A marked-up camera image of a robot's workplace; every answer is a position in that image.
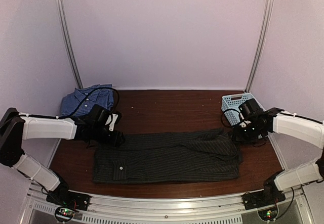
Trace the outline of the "blue checked shirt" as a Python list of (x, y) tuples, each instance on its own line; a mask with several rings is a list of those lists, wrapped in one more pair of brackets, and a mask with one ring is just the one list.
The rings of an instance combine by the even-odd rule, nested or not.
[(114, 105), (112, 84), (96, 84), (75, 89), (62, 99), (60, 116), (79, 117), (90, 113), (94, 105), (110, 110)]

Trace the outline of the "black pinstriped long sleeve shirt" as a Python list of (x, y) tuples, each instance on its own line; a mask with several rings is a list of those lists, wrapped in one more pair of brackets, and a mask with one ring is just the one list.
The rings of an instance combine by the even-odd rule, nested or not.
[(219, 182), (238, 178), (242, 161), (239, 146), (222, 128), (125, 135), (118, 147), (98, 146), (93, 182)]

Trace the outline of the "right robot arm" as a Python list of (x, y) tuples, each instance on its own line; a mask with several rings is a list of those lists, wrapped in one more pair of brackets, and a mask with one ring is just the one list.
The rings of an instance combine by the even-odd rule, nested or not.
[(272, 136), (279, 148), (297, 148), (285, 157), (299, 157), (295, 165), (274, 173), (264, 181), (260, 201), (271, 204), (283, 198), (284, 191), (315, 182), (323, 182), (323, 121), (307, 118), (281, 108), (264, 110), (252, 98), (238, 107), (239, 121), (233, 128), (234, 138), (245, 142)]

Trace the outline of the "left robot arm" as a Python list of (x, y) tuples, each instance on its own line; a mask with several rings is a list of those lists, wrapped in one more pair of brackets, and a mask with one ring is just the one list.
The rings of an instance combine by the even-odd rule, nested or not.
[(114, 129), (121, 115), (95, 105), (82, 116), (37, 116), (9, 108), (1, 119), (1, 164), (21, 172), (36, 181), (62, 206), (73, 201), (68, 184), (56, 173), (28, 155), (22, 142), (29, 139), (64, 139), (96, 141), (113, 147), (120, 146), (125, 137)]

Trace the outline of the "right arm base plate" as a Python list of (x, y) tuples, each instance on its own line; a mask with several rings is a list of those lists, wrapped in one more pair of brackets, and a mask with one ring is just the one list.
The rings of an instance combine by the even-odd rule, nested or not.
[(284, 194), (278, 197), (266, 197), (264, 191), (245, 192), (242, 196), (245, 210), (256, 209), (258, 217), (265, 222), (276, 221), (279, 217), (279, 202), (285, 201)]

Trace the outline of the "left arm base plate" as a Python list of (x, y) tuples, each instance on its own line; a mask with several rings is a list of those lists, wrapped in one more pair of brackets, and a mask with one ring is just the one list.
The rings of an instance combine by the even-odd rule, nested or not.
[(68, 192), (69, 200), (59, 200), (53, 192), (49, 192), (46, 201), (58, 205), (54, 210), (54, 218), (61, 223), (71, 221), (80, 211), (87, 211), (90, 195), (77, 192)]

